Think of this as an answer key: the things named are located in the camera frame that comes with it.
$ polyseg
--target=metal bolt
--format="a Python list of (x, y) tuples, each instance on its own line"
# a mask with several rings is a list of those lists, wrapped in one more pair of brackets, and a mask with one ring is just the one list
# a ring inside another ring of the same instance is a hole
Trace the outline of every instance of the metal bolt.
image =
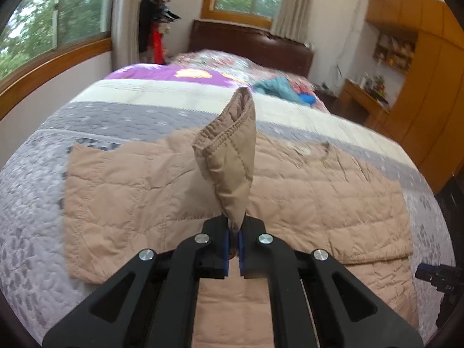
[(326, 251), (326, 250), (322, 250), (322, 249), (319, 249), (319, 250), (316, 250), (314, 251), (314, 258), (316, 258), (317, 260), (327, 260), (327, 258), (329, 257), (329, 253)]
[(205, 244), (209, 242), (209, 235), (200, 233), (195, 236), (195, 242), (198, 244)]
[(274, 240), (274, 237), (271, 236), (271, 234), (261, 234), (258, 237), (258, 241), (261, 242), (262, 244), (272, 243), (273, 240)]
[(155, 252), (150, 249), (145, 249), (139, 252), (139, 258), (143, 261), (152, 260), (154, 256)]

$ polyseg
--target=wooden desk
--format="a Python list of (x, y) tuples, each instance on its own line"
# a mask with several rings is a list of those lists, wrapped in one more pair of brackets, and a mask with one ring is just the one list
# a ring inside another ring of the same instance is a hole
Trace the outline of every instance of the wooden desk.
[(333, 107), (333, 113), (388, 136), (382, 124), (387, 120), (390, 109), (381, 105), (350, 80), (345, 80), (345, 86)]

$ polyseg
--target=bedspread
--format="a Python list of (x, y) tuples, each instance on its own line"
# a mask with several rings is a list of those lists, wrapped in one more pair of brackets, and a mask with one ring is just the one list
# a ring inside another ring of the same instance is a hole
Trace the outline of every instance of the bedspread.
[[(70, 279), (64, 267), (64, 172), (78, 141), (111, 151), (130, 140), (155, 141), (173, 130), (206, 125), (222, 111), (233, 89), (193, 83), (102, 80), (82, 92), (18, 149), (0, 172), (0, 288), (39, 341), (93, 286)], [(257, 129), (280, 139), (329, 142), (372, 163), (403, 187), (414, 255), (454, 264), (451, 240), (433, 194), (402, 148), (357, 124), (277, 98), (254, 95)], [(414, 280), (419, 332), (434, 332), (441, 295)]]

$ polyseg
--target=headboard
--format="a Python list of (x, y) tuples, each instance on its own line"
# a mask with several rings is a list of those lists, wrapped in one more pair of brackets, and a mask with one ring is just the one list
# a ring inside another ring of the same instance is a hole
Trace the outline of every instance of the headboard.
[(188, 50), (224, 51), (304, 77), (308, 76), (314, 55), (305, 45), (274, 37), (265, 30), (198, 20), (193, 22)]

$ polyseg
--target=curtain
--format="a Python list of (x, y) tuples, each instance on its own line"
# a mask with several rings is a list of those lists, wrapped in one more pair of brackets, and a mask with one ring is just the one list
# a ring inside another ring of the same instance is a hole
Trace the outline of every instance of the curtain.
[(140, 0), (114, 0), (111, 22), (113, 70), (139, 62)]
[(282, 0), (279, 13), (274, 18), (271, 34), (306, 43), (311, 0)]

